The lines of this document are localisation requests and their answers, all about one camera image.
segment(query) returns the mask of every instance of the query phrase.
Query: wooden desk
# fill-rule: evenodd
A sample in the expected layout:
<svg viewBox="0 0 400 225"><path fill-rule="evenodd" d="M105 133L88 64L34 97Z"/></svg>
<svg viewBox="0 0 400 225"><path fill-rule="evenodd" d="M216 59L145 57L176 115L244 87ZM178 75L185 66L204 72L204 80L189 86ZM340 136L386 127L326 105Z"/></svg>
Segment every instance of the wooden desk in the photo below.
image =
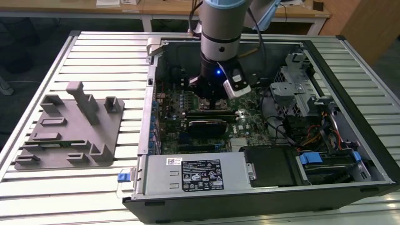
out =
<svg viewBox="0 0 400 225"><path fill-rule="evenodd" d="M0 0L0 11L122 14L141 13L142 5L144 0L137 5L121 4L116 8L96 8L96 0Z"/></svg>
<svg viewBox="0 0 400 225"><path fill-rule="evenodd" d="M142 14L148 16L146 19L186 19L190 6L190 0L144 0ZM284 7L277 9L272 21L312 23L308 35L317 35L329 17L328 10L320 12L306 9L304 6L286 6L286 12Z"/></svg>
<svg viewBox="0 0 400 225"><path fill-rule="evenodd" d="M190 0L141 0L137 5L121 4L117 8L96 8L96 0L0 0L0 16L141 19L145 32L152 31L152 19L185 20L189 11ZM312 23L308 34L317 35L329 16L328 11L289 6L286 13L282 7L277 9L272 21Z"/></svg>

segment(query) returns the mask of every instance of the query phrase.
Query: desk leg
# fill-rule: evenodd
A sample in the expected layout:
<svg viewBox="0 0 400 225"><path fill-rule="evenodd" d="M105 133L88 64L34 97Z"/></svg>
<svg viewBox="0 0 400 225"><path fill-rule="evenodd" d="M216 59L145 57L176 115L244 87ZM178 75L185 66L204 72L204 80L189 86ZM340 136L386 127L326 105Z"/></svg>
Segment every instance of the desk leg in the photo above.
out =
<svg viewBox="0 0 400 225"><path fill-rule="evenodd" d="M150 15L141 15L141 23L142 23L144 32L152 32L150 18L152 18Z"/></svg>
<svg viewBox="0 0 400 225"><path fill-rule="evenodd" d="M320 30L322 29L324 23L325 23L326 19L325 18L316 18L314 22L308 30L306 35L318 35L320 34Z"/></svg>

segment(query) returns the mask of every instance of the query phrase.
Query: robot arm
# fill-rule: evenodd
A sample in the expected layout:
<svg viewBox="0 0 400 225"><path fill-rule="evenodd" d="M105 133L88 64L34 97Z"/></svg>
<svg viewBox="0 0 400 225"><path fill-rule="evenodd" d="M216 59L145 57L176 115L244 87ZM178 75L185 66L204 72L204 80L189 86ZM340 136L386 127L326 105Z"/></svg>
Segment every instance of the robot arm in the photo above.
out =
<svg viewBox="0 0 400 225"><path fill-rule="evenodd" d="M210 102L240 97L250 91L237 57L241 28L242 25L256 27L246 15L250 10L260 19L260 30L265 30L278 3L280 0L204 0L200 7L201 69L192 83L202 87L196 93Z"/></svg>

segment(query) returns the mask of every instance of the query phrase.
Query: sticker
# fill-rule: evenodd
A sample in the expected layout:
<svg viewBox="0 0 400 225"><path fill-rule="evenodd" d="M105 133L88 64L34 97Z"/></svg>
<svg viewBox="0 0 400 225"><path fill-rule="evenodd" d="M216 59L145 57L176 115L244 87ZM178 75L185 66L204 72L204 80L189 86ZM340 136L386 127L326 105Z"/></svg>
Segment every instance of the sticker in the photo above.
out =
<svg viewBox="0 0 400 225"><path fill-rule="evenodd" d="M224 189L222 171L218 159L184 161L180 163L181 189L184 192Z"/></svg>
<svg viewBox="0 0 400 225"><path fill-rule="evenodd" d="M122 10L122 13L140 13L138 10Z"/></svg>
<svg viewBox="0 0 400 225"><path fill-rule="evenodd" d="M166 158L166 165L180 165L181 158Z"/></svg>

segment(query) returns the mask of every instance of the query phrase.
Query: barcode sticker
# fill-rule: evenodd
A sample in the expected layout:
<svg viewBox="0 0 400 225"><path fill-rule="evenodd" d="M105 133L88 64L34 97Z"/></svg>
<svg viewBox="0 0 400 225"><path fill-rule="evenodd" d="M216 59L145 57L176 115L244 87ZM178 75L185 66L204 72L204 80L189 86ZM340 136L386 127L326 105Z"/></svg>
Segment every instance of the barcode sticker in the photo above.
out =
<svg viewBox="0 0 400 225"><path fill-rule="evenodd" d="M180 165L181 158L166 158L166 165Z"/></svg>

